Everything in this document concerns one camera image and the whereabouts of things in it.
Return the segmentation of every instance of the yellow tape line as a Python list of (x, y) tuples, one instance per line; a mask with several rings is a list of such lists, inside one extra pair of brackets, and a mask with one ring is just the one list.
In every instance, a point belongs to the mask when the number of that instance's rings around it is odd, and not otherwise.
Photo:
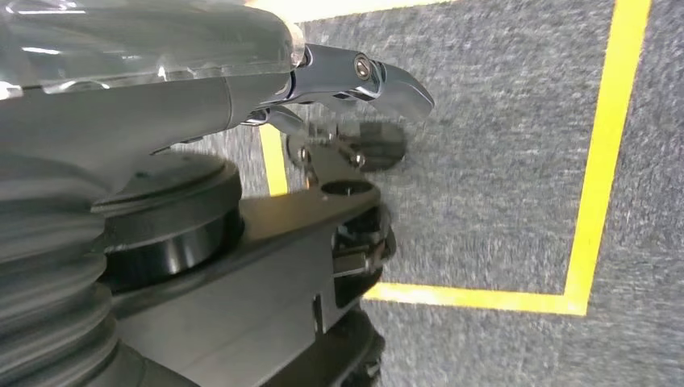
[[(365, 295), (366, 299), (586, 315), (650, 6), (651, 0), (617, 0), (615, 3), (563, 295), (379, 283)], [(271, 135), (265, 136), (261, 132), (269, 187), (273, 187), (271, 194), (279, 194), (287, 192), (284, 167), (276, 166), (283, 165), (282, 144), (279, 134), (277, 147), (275, 139), (264, 140)]]
[(568, 301), (585, 312), (650, 6), (651, 0), (615, 2), (565, 282)]
[(464, 306), (536, 313), (569, 313), (567, 301), (560, 294), (500, 292), (484, 289), (450, 288), (447, 286), (379, 283), (366, 293), (365, 298), (367, 300), (437, 306)]
[(269, 181), (269, 192), (271, 196), (287, 194), (287, 176), (280, 131), (273, 125), (263, 125), (259, 127), (259, 135), (264, 153), (266, 179)]

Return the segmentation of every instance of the black disc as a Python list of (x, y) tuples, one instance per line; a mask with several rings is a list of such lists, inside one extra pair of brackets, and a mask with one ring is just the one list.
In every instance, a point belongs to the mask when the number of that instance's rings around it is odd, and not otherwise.
[(241, 195), (229, 161), (179, 152), (148, 157), (121, 192), (93, 206), (106, 217), (101, 281), (115, 292), (151, 285), (233, 245), (243, 230)]

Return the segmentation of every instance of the bolt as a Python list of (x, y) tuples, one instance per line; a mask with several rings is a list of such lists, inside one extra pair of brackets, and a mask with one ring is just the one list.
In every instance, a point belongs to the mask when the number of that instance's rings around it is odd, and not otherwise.
[(356, 165), (357, 168), (361, 168), (365, 164), (365, 157), (362, 154), (357, 153), (352, 158), (352, 162)]
[(309, 164), (311, 162), (311, 154), (305, 147), (301, 147), (299, 149), (299, 159), (304, 163), (304, 164)]
[(357, 71), (357, 76), (363, 81), (367, 81), (373, 71), (370, 59), (364, 54), (359, 54), (354, 58), (354, 69)]

